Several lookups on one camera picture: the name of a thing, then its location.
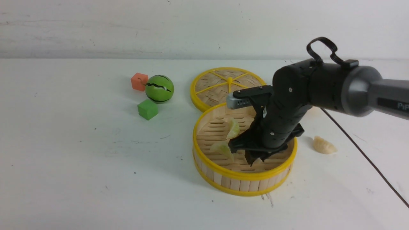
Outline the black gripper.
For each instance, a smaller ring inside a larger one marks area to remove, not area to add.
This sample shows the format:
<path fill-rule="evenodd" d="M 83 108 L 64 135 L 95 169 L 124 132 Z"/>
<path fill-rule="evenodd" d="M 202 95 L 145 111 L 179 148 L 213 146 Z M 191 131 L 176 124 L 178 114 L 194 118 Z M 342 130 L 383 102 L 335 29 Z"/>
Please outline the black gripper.
<path fill-rule="evenodd" d="M 229 140 L 232 153 L 244 150 L 248 165 L 260 158 L 262 162 L 287 149 L 288 143 L 304 133 L 300 124 L 305 115 L 305 106 L 297 108 L 279 108 L 270 103 L 263 110 L 257 111 L 250 128 L 239 136 Z"/>

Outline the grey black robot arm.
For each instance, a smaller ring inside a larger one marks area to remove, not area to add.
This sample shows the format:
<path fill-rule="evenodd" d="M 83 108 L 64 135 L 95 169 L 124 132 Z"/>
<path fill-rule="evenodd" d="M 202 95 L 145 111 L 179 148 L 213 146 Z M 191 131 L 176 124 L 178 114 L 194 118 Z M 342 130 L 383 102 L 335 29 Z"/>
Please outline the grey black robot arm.
<path fill-rule="evenodd" d="M 287 149 L 288 142 L 303 134 L 300 121 L 313 106 L 363 117 L 379 111 L 408 119 L 407 80 L 386 80 L 371 66 L 356 60 L 326 64 L 314 59 L 277 70 L 272 85 L 231 93 L 229 109 L 252 106 L 256 112 L 250 127 L 229 140 L 231 153 L 244 150 L 248 164 L 266 160 Z"/>

